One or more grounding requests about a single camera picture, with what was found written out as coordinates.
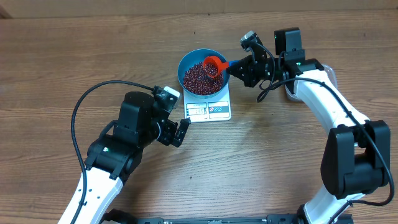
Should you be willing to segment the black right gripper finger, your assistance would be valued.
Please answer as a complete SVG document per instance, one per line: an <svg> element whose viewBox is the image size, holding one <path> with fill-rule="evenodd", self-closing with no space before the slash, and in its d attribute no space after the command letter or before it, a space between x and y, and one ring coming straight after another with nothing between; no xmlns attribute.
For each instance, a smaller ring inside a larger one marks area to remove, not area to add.
<svg viewBox="0 0 398 224"><path fill-rule="evenodd" d="M252 76L241 76L244 86L254 88L258 84L258 79Z"/></svg>
<svg viewBox="0 0 398 224"><path fill-rule="evenodd" d="M251 62L251 55L248 55L241 60L230 61L229 67L226 69L226 73L236 78L246 77L249 73L249 65Z"/></svg>

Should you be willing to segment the red scoop blue handle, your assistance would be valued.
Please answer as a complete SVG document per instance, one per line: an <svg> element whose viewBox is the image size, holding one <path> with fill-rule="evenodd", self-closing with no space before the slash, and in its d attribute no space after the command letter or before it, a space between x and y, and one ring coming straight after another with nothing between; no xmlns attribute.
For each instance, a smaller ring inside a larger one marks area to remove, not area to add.
<svg viewBox="0 0 398 224"><path fill-rule="evenodd" d="M209 57L206 57L203 61L203 69L207 63L212 63L217 66L217 68L218 68L218 76L217 77L219 77L221 75L221 73L229 67L229 62L222 62L221 59L217 56L209 56Z"/></svg>

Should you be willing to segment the red beans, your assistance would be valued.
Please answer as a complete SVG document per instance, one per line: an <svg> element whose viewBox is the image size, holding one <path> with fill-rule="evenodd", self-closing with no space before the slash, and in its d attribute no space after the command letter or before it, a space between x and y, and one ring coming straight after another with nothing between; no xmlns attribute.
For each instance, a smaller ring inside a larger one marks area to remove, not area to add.
<svg viewBox="0 0 398 224"><path fill-rule="evenodd" d="M183 78L183 87L196 95L212 95L222 89L223 83L222 75L212 79L205 74L203 62L189 68Z"/></svg>
<svg viewBox="0 0 398 224"><path fill-rule="evenodd" d="M212 63L207 63L204 66L204 72L206 75L208 75L210 78L215 78L218 76L218 68L216 65Z"/></svg>

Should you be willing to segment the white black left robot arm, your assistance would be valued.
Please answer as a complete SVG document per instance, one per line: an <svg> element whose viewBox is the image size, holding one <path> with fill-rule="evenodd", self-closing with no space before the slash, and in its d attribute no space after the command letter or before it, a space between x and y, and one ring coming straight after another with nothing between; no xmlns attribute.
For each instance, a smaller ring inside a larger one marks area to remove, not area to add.
<svg viewBox="0 0 398 224"><path fill-rule="evenodd" d="M86 172L60 223L139 223L131 214L108 207L141 163L146 146L155 140L166 146L181 145L190 120L174 123L168 119L179 98L180 93L169 87L151 94L126 93L119 118L89 146Z"/></svg>

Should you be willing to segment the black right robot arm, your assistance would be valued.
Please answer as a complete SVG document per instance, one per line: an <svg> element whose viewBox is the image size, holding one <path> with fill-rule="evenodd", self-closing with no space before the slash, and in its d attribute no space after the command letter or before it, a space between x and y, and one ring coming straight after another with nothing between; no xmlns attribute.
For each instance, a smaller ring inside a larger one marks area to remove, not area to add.
<svg viewBox="0 0 398 224"><path fill-rule="evenodd" d="M268 215L267 223L351 223L346 209L364 203L364 197L388 186L388 201L394 198L394 179L390 170L391 131L382 121L373 121L356 110L331 82L326 68L307 58L296 27L274 33L275 52L263 46L255 32L240 41L248 53L231 62L227 73L245 86L259 86L258 100L284 86L287 94L304 102L327 133L320 167L322 186L302 204L297 213Z"/></svg>

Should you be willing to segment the white digital kitchen scale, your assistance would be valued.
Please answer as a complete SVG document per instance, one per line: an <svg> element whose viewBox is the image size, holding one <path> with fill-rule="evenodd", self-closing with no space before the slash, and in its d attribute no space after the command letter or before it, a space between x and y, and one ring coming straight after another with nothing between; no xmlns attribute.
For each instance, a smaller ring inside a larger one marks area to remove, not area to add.
<svg viewBox="0 0 398 224"><path fill-rule="evenodd" d="M193 95L183 91L184 116L192 123L229 121L232 117L229 85L214 96Z"/></svg>

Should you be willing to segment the red beans in bowl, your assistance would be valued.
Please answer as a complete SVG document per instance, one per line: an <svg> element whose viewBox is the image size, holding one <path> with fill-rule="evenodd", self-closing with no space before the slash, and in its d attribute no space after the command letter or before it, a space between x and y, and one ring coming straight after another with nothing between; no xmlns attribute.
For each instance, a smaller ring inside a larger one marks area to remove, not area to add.
<svg viewBox="0 0 398 224"><path fill-rule="evenodd" d="M222 75L212 79L205 74L203 62L189 68L183 78L183 87L196 95L212 95L222 89L223 83Z"/></svg>

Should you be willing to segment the teal plastic bowl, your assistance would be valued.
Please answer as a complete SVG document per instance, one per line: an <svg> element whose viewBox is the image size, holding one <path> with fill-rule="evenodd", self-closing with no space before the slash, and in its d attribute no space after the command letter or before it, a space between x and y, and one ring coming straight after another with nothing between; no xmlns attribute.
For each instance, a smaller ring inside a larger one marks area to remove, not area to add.
<svg viewBox="0 0 398 224"><path fill-rule="evenodd" d="M178 81L179 81L180 85L182 86L183 90L186 90L183 87L183 78L185 76L185 72L189 68L193 67L195 64L203 62L204 59L209 56L217 56L221 59L222 62L227 62L227 60L219 52L217 52L215 50L211 50L211 49L196 49L196 50L189 52L181 59L179 65L178 65L178 69L177 69L177 77L178 77ZM223 87L222 87L222 89L223 89L226 86L226 84L228 84L228 82L229 82L229 75L226 73L225 70L221 74L224 78L224 83L223 83ZM218 91L210 96L217 95L220 91Z"/></svg>

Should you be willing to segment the clear plastic food container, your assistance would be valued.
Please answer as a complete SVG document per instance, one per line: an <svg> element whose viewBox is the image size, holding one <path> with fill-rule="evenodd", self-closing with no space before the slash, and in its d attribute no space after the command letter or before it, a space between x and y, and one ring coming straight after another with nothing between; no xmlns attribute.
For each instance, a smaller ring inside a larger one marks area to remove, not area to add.
<svg viewBox="0 0 398 224"><path fill-rule="evenodd" d="M322 85L338 89L338 82L335 71L327 64L322 64L323 70L314 69L304 74L297 75L296 78L307 78L308 80L297 80L285 84L287 98L292 101L303 101L305 98L310 100L321 99L323 101L332 98L333 95Z"/></svg>

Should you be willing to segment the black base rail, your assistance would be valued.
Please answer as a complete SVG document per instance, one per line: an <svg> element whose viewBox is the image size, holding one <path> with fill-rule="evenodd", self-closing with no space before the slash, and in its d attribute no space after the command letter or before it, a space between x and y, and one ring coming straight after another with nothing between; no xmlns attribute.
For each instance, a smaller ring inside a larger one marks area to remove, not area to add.
<svg viewBox="0 0 398 224"><path fill-rule="evenodd" d="M130 213L112 209L103 215L100 224L304 224L297 214L270 214L266 217L240 218L136 218Z"/></svg>

